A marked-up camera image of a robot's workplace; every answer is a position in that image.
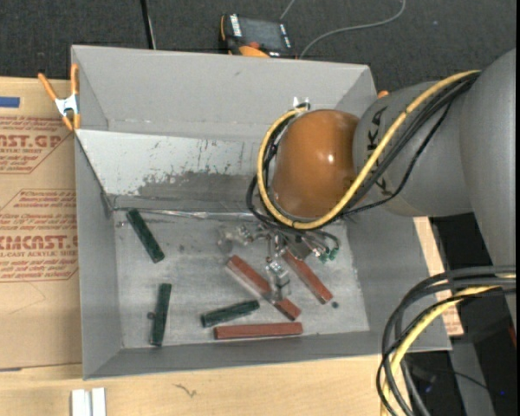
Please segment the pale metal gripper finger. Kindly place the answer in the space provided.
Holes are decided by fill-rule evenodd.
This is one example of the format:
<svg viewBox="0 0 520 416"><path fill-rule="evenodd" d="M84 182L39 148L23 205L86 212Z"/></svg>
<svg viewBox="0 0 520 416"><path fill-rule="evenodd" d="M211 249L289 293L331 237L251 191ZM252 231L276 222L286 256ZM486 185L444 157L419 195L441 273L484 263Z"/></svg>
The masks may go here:
<svg viewBox="0 0 520 416"><path fill-rule="evenodd" d="M268 261L265 269L273 299L281 301L287 298L291 292L288 270L277 261Z"/></svg>
<svg viewBox="0 0 520 416"><path fill-rule="evenodd" d="M218 248L220 250L232 250L236 245L247 246L253 241L254 237L245 225L218 230Z"/></svg>

